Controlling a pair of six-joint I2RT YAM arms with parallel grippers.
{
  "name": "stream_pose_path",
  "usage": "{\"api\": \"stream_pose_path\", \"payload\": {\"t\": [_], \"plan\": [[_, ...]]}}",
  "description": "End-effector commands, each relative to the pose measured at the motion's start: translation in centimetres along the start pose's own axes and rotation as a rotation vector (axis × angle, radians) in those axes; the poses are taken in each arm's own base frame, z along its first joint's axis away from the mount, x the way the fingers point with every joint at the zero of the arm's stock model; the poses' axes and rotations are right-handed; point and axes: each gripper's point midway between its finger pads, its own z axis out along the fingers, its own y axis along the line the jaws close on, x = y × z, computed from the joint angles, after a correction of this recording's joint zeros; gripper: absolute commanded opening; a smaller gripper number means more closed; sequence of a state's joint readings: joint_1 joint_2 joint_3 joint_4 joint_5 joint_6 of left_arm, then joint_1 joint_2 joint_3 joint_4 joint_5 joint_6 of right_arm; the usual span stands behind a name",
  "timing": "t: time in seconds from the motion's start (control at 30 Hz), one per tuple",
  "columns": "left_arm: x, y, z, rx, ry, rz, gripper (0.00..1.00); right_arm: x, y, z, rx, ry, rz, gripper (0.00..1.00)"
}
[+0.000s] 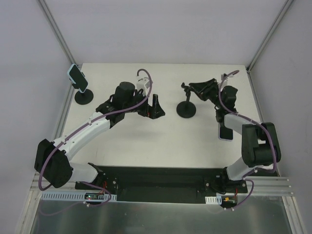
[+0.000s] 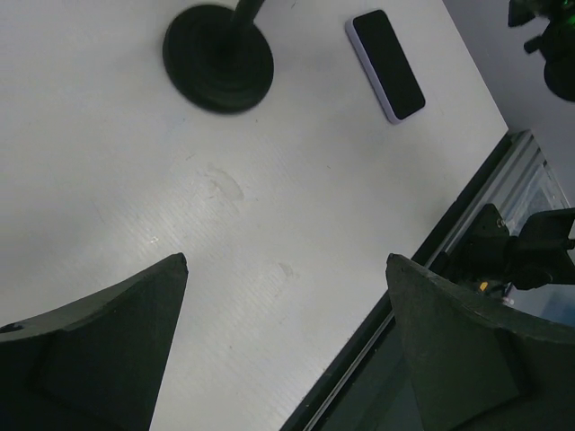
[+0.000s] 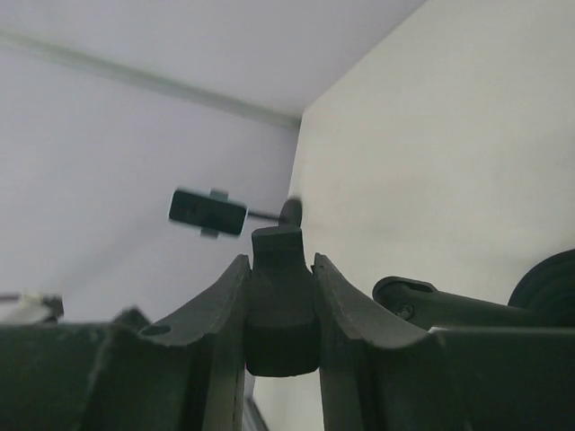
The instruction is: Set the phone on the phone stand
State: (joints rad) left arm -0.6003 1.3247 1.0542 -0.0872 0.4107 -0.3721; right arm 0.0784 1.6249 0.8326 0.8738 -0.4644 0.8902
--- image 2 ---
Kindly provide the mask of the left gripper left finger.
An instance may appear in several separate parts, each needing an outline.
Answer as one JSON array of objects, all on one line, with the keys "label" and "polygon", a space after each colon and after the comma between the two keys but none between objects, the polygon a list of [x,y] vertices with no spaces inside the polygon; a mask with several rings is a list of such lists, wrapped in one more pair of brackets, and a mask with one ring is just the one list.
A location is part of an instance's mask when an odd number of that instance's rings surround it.
[{"label": "left gripper left finger", "polygon": [[147,430],[188,278],[183,254],[1,329],[3,430]]}]

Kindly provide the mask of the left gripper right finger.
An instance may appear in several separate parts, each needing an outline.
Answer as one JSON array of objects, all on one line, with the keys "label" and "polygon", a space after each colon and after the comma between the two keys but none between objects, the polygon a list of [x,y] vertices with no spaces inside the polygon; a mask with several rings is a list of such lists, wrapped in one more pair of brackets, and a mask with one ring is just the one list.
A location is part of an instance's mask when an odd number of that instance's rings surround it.
[{"label": "left gripper right finger", "polygon": [[572,430],[574,329],[392,254],[386,279],[426,430]]}]

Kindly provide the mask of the black phone stand corner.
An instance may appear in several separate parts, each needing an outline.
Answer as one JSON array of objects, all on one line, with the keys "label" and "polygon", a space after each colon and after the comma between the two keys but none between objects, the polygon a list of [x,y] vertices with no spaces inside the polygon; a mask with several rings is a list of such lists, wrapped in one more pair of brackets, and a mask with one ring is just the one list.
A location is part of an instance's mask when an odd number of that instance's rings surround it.
[{"label": "black phone stand corner", "polygon": [[211,112],[239,114],[257,106],[274,76],[270,45],[254,24],[263,5],[231,9],[198,4],[179,13],[164,35],[165,71],[188,101]]}]

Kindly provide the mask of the phone with lilac case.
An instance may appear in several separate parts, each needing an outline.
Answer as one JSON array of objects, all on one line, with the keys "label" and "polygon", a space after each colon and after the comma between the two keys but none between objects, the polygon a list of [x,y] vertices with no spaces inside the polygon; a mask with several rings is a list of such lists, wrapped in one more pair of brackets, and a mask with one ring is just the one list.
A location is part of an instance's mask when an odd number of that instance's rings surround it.
[{"label": "phone with lilac case", "polygon": [[391,123],[399,124],[426,106],[419,82],[384,11],[349,19],[345,31]]}]

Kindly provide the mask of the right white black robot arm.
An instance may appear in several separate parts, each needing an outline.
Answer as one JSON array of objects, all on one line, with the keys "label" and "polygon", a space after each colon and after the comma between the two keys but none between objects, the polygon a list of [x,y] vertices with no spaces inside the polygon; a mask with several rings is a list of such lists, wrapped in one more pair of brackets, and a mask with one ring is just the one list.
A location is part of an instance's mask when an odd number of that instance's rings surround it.
[{"label": "right white black robot arm", "polygon": [[508,26],[517,28],[545,18],[544,31],[524,43],[528,54],[544,59],[544,82],[558,98],[574,102],[574,2],[568,0],[509,1]]}]

